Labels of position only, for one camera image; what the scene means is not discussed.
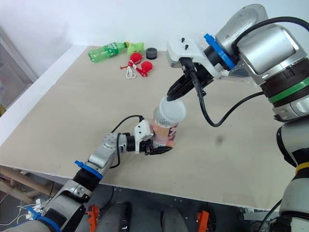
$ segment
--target red ball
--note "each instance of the red ball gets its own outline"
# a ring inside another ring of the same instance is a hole
[[[143,69],[146,72],[149,72],[151,69],[153,69],[153,64],[149,61],[143,62],[141,65],[141,69]]]
[[[143,56],[138,53],[138,52],[134,52],[131,56],[130,56],[130,60],[133,61],[133,63],[138,64],[140,63],[141,59],[143,58]]]

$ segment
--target black cable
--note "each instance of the black cable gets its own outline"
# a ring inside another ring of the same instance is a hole
[[[246,102],[247,100],[250,100],[251,98],[254,98],[254,97],[257,97],[257,96],[260,96],[260,95],[263,95],[264,93],[263,92],[258,92],[258,93],[254,93],[244,99],[242,99],[241,101],[239,101],[237,104],[235,104],[224,116],[223,118],[218,122],[218,123],[214,123],[208,113],[207,113],[207,110],[206,110],[206,107],[205,107],[205,103],[204,103],[204,90],[203,90],[203,87],[201,86],[197,76],[195,75],[194,72],[190,73],[191,74],[191,77],[192,77],[192,80],[193,80],[193,84],[197,90],[197,95],[198,95],[198,99],[199,99],[199,104],[200,104],[200,107],[201,107],[201,110],[202,110],[202,113],[203,113],[203,116],[204,118],[206,119],[206,121],[213,127],[219,127],[220,125],[222,125],[222,123],[227,119],[227,117],[237,108],[239,107],[241,104],[243,104],[244,102]]]
[[[102,211],[104,208],[106,208],[111,203],[113,196],[114,196],[114,186],[112,186],[112,193],[111,193],[109,200],[105,203],[103,207],[100,208],[100,211]]]
[[[239,35],[239,37],[237,37],[237,39],[235,39],[235,41],[232,43],[232,49],[233,49],[234,53],[236,55],[238,55],[238,53],[239,53],[238,47],[237,47],[238,42],[244,36],[249,34],[250,32],[252,32],[252,31],[254,31],[254,30],[256,30],[260,27],[263,27],[265,25],[268,25],[268,24],[281,23],[281,22],[295,23],[295,24],[298,24],[298,25],[304,27],[307,31],[309,31],[309,23],[306,22],[305,20],[300,19],[300,18],[284,16],[284,17],[276,17],[276,18],[267,19],[263,22],[257,23],[255,25],[253,25],[252,27],[246,29],[242,34]]]
[[[132,117],[138,117],[138,118],[140,118],[140,122],[144,119],[144,117],[143,117],[142,115],[131,115],[131,116],[128,116],[128,117],[126,117],[125,119],[123,119],[121,122],[119,122],[119,124],[114,128],[114,130],[112,130],[111,133],[114,133],[115,130],[117,130],[117,128],[120,127],[120,125],[121,125],[124,121],[126,121],[127,119],[132,118]]]
[[[140,119],[140,122],[142,120],[144,120],[144,117],[142,115],[131,115],[131,116],[128,116],[128,117],[124,118],[121,122],[119,122],[118,125],[111,131],[111,133],[114,133],[115,130],[117,130],[118,127],[120,127],[120,125],[123,124],[124,121],[126,121],[127,119],[132,118],[132,117],[138,117]],[[116,165],[110,167],[110,169],[111,168],[116,168],[116,167],[118,167],[120,165],[120,152],[119,152],[119,136],[120,135],[121,135],[120,133],[117,134],[117,140],[116,140],[118,162],[117,162]]]
[[[274,205],[274,207],[271,208],[271,210],[266,214],[266,216],[264,217],[263,221],[261,222],[259,228],[257,229],[257,232],[261,232],[261,229],[263,227],[263,225],[265,224],[265,222],[267,221],[267,219],[269,218],[269,216],[275,211],[275,209],[278,208],[278,206],[281,204],[281,200],[277,202],[277,204]]]
[[[49,198],[51,197],[52,193],[53,193],[53,190],[54,190],[54,184],[55,184],[55,182],[53,181],[53,183],[52,183],[52,189],[50,190],[50,193],[49,193],[49,195],[48,195],[48,198],[47,198],[47,199],[49,199]]]
[[[118,162],[114,166],[111,166],[110,169],[116,168],[116,167],[118,167],[120,165],[120,152],[119,152],[119,136],[120,135],[121,135],[121,133],[117,134],[117,140],[116,140],[116,149],[117,149],[117,159],[118,159]]]

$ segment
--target wooden table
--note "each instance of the wooden table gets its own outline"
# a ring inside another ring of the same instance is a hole
[[[126,53],[93,63],[90,47],[73,46],[0,118],[0,165],[72,178],[75,160],[86,160],[102,138],[128,115],[152,118],[168,88],[182,75],[165,52],[150,76],[127,80]],[[260,91],[240,82],[216,80],[205,88],[205,104],[218,121],[236,102]],[[277,148],[271,104],[248,101],[213,128],[194,90],[182,98],[187,117],[175,147],[157,156],[125,153],[102,183],[230,205],[269,209],[294,176]],[[132,132],[136,119],[120,132]]]

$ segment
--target white bracket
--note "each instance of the white bracket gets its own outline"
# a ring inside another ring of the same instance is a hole
[[[135,137],[135,154],[140,152],[140,143],[141,141],[147,141],[153,137],[154,131],[149,125],[147,120],[143,120],[134,128],[134,137]]]

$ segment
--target green plastic bottle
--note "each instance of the green plastic bottle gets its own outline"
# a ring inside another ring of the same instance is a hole
[[[125,48],[129,46],[128,42],[124,43],[110,43],[103,47],[90,50],[88,55],[93,62],[99,62],[100,60],[113,57],[121,53]]]

